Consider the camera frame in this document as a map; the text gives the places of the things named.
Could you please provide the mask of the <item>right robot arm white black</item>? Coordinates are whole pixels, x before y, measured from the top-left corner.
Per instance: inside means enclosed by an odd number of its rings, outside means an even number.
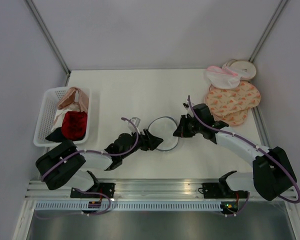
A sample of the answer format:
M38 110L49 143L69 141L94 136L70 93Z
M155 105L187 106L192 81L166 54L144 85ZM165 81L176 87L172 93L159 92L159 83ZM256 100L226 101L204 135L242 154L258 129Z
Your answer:
M267 201L277 197L287 201L283 193L294 188L297 198L293 203L300 202L297 178L284 149L258 145L239 135L224 121L216 121L204 103L183 103L183 106L187 114L181 115L173 136L192 138L200 134L206 140L235 153L252 167L251 172L232 170L222 175L212 184L213 188L203 183L205 198L234 198L236 194L246 198L248 193L257 192Z

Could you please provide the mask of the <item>white mesh laundry bag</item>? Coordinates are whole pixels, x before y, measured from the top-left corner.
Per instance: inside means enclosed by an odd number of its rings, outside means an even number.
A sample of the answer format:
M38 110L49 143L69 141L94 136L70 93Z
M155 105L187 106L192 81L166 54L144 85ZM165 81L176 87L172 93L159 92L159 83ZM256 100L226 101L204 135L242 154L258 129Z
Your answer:
M148 131L155 137L163 139L163 142L156 148L160 152L169 152L175 149L179 143L179 138L173 136L177 129L176 121L170 116L162 116L153 120Z

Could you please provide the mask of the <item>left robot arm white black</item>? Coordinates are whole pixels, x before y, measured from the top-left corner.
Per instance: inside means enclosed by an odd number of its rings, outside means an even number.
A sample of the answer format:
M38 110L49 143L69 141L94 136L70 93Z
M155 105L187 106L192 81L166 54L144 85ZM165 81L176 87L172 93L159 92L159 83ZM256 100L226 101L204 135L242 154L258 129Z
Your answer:
M71 140L65 140L41 156L35 166L49 190L67 186L73 199L112 198L114 187L104 187L92 170L115 170L131 154L138 150L154 151L163 141L147 129L122 133L103 151L78 150Z

